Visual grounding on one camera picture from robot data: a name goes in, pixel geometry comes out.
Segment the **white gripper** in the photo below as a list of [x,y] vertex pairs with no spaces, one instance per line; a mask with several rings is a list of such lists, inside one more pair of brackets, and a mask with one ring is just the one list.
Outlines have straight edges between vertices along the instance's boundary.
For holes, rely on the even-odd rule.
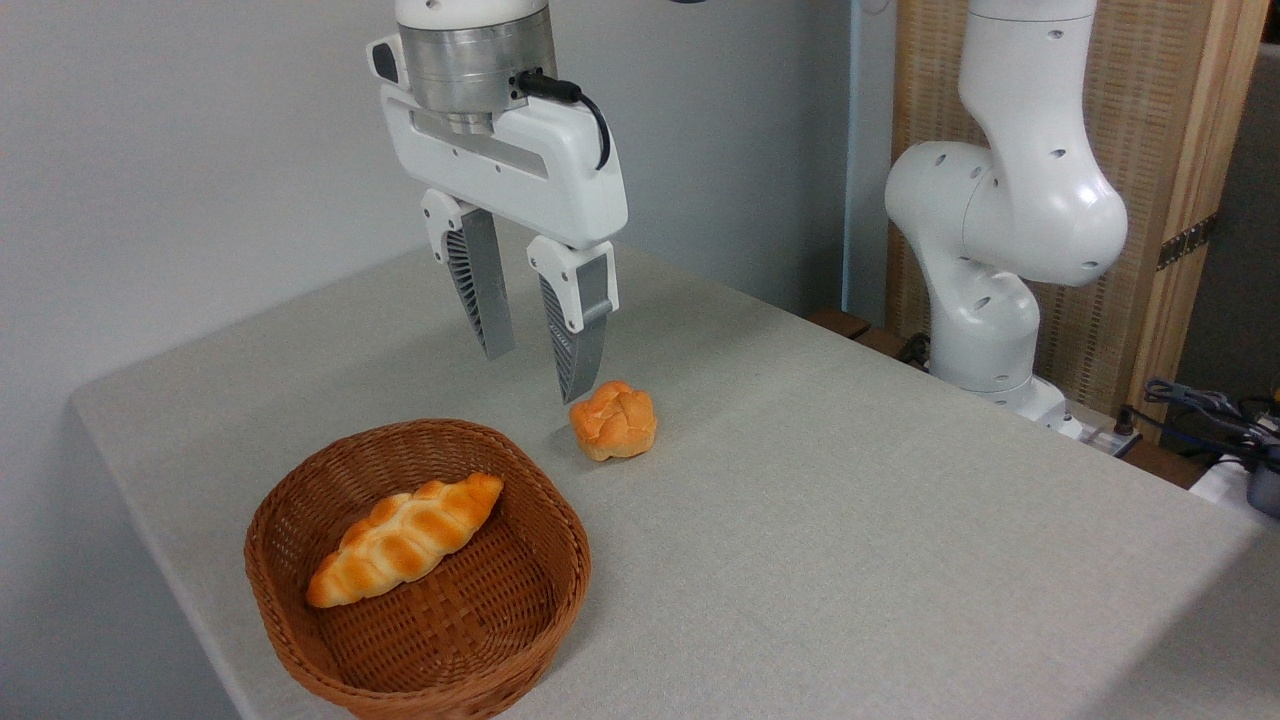
[[429,187],[421,209],[431,252],[448,269],[485,357],[515,347],[492,211],[539,233],[527,260],[539,275],[559,393],[563,404],[580,398],[596,383],[608,316],[620,307],[607,240],[628,219],[603,113],[567,81],[516,70],[497,76],[498,97],[509,105],[490,115],[489,133],[471,135],[462,117],[419,105],[399,37],[367,45],[366,58],[381,82],[396,156]]

